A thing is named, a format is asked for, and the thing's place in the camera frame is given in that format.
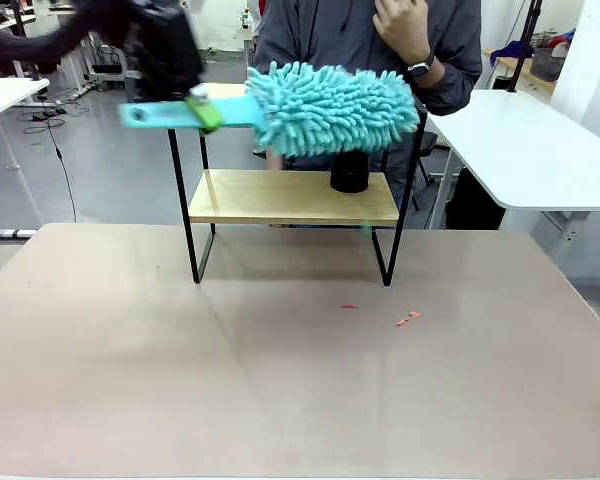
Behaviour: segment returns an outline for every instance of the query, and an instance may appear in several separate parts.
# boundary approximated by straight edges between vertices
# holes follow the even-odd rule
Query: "black cylindrical object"
[[[369,188],[369,154],[354,150],[335,155],[330,183],[338,192],[364,192]]]

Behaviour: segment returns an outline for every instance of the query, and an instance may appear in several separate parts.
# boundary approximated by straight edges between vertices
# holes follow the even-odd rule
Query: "dark gray jacket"
[[[482,72],[481,0],[428,0],[429,41],[446,74],[435,91],[414,92],[437,115],[469,103]],[[374,0],[268,0],[258,38],[255,66],[266,72],[301,61],[315,67],[342,65],[354,72],[395,70],[406,65],[378,36],[373,25]]]

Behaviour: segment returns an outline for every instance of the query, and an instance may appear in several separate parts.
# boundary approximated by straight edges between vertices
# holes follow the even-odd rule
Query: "blue cloth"
[[[491,67],[496,66],[496,61],[499,57],[510,57],[510,58],[520,58],[524,51],[524,44],[520,41],[513,41],[506,47],[496,50],[491,54]],[[529,52],[527,52],[527,58],[533,57],[533,47],[529,47]]]

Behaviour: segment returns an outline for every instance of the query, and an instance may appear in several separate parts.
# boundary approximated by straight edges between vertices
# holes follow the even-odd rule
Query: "teal microfiber duster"
[[[249,69],[249,91],[264,110],[266,128],[255,126],[256,144],[277,154],[314,156],[351,150],[376,152],[418,124],[411,88],[396,72],[322,67],[298,62],[268,75]]]
[[[222,126],[252,126],[256,143],[279,155],[376,152],[418,125],[411,88],[395,72],[272,62],[268,75],[249,69],[247,87],[243,97],[211,103]],[[120,114],[131,128],[204,128],[185,102],[127,104]]]

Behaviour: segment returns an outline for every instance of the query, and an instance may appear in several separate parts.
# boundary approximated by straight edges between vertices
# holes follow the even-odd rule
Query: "wristwatch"
[[[421,77],[429,73],[429,69],[431,69],[431,65],[433,65],[433,61],[436,59],[436,54],[431,49],[431,53],[429,57],[422,63],[416,63],[415,65],[411,65],[407,68],[409,74],[413,77]]]

